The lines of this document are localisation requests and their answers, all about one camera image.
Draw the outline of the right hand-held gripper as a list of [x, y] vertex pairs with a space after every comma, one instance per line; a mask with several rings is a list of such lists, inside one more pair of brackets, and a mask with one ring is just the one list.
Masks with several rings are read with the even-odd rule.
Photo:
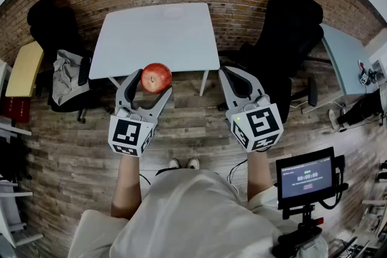
[[219, 78], [230, 131], [246, 152], [264, 151], [284, 132], [278, 107], [270, 103], [259, 80], [237, 67], [222, 66]]

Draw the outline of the person's white shirt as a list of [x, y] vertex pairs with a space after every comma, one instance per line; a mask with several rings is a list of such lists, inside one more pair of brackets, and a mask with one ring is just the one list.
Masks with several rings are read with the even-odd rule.
[[68, 258], [274, 258], [297, 227], [276, 203], [274, 187], [243, 203], [217, 173], [163, 172], [131, 219], [84, 212]]

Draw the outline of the person's left forearm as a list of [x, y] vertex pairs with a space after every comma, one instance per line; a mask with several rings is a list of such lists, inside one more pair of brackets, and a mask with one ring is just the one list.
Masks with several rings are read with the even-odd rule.
[[141, 204], [138, 157], [123, 155], [111, 204], [111, 216], [130, 220]]

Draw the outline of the dark red book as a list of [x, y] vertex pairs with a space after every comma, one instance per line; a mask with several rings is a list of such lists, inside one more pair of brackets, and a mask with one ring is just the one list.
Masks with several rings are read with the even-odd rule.
[[28, 123], [30, 104], [30, 97], [3, 97], [0, 99], [0, 115], [11, 118], [17, 123]]

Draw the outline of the person's right forearm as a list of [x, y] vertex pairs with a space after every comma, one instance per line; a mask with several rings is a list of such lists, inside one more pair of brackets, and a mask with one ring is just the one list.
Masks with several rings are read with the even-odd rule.
[[250, 152], [247, 155], [247, 200], [273, 185], [267, 152]]

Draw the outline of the black office chair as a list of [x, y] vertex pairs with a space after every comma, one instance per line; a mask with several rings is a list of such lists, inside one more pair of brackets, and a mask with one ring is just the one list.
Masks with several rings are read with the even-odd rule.
[[244, 43], [236, 51], [223, 51], [226, 66], [235, 66], [255, 76], [286, 122], [291, 102], [307, 97], [317, 105], [314, 77], [305, 89], [292, 93], [291, 80], [311, 50], [322, 40], [322, 7], [314, 0], [269, 0], [264, 26], [255, 45]]
[[40, 97], [43, 89], [48, 90], [47, 105], [54, 112], [77, 112], [77, 121], [85, 123], [85, 114], [88, 109], [103, 108], [111, 113], [111, 109], [103, 104], [96, 90], [104, 84], [104, 80], [90, 80], [90, 90], [75, 96], [64, 105], [58, 106], [52, 98], [54, 62], [58, 50], [66, 50], [82, 57], [89, 57], [92, 61], [93, 54], [83, 46], [82, 37], [77, 28], [74, 10], [70, 7], [59, 7], [55, 0], [39, 0], [28, 12], [27, 23], [34, 40], [42, 47], [44, 59], [52, 65], [52, 69], [42, 71], [36, 77], [35, 96]]

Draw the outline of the yellow wooden board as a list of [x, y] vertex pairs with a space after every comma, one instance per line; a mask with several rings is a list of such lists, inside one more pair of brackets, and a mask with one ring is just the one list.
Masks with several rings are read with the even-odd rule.
[[6, 97], [32, 96], [43, 56], [44, 51], [36, 41], [20, 48], [8, 80]]

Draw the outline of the patterned black-white device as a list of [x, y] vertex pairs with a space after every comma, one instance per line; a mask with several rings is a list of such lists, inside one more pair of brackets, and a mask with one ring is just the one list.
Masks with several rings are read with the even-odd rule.
[[372, 69], [367, 71], [366, 69], [363, 69], [359, 76], [359, 82], [362, 85], [370, 85], [371, 83], [376, 84], [377, 71], [373, 71]]

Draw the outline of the black monitor mount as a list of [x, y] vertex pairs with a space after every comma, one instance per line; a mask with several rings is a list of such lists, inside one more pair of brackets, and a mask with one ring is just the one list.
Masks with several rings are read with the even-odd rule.
[[310, 243], [321, 235], [322, 229], [318, 225], [323, 224], [324, 219], [312, 219], [311, 212], [314, 209], [315, 205], [313, 204], [307, 204], [293, 210], [290, 207], [283, 208], [283, 219], [302, 214], [302, 222], [298, 224], [297, 230], [278, 237], [278, 244], [272, 248], [272, 255], [275, 258], [295, 258], [303, 245]]

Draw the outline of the white shelf unit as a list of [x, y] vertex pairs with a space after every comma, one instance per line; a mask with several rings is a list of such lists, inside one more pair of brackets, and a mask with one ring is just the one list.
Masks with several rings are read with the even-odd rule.
[[[0, 99], [5, 97], [12, 68], [0, 60]], [[31, 131], [16, 127], [15, 121], [0, 115], [0, 236], [13, 247], [20, 247], [43, 237], [42, 234], [22, 237], [17, 234], [27, 228], [19, 214], [17, 198], [32, 197], [33, 192], [20, 192], [18, 181], [30, 179], [24, 158], [27, 148], [21, 135], [31, 136]]]

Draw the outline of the red apple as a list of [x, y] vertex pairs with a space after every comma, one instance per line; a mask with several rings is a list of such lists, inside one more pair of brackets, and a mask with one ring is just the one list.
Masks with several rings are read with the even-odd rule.
[[170, 69], [162, 63], [151, 63], [141, 72], [141, 85], [147, 92], [159, 94], [172, 84]]

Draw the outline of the black monitor screen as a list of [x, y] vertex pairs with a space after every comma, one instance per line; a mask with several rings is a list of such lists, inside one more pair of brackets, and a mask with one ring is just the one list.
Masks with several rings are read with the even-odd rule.
[[278, 209], [332, 198], [336, 194], [334, 148], [276, 161]]

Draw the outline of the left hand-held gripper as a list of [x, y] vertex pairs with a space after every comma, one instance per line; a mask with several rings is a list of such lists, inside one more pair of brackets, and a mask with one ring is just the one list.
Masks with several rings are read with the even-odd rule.
[[143, 155], [154, 136], [158, 116], [172, 95], [172, 86], [168, 86], [149, 107], [134, 109], [133, 101], [142, 71], [138, 69], [127, 76], [116, 92], [115, 114], [110, 118], [108, 134], [108, 143], [115, 153], [135, 157]]

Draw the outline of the white plate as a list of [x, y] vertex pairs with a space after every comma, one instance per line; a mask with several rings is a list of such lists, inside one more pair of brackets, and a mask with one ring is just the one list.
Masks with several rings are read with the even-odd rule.
[[181, 7], [168, 7], [164, 10], [163, 17], [169, 21], [178, 21], [185, 17], [185, 10]]

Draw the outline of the grey side table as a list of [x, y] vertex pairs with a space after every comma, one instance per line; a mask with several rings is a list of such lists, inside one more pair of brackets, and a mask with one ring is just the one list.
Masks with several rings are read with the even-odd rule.
[[321, 24], [320, 26], [324, 31], [322, 43], [333, 65], [340, 89], [324, 98], [320, 98], [315, 107], [303, 108], [303, 114], [307, 114], [328, 103], [333, 103], [343, 96], [365, 95], [377, 89], [376, 84], [362, 85], [360, 82], [359, 62], [362, 62], [366, 69], [372, 68], [361, 41], [329, 25]]

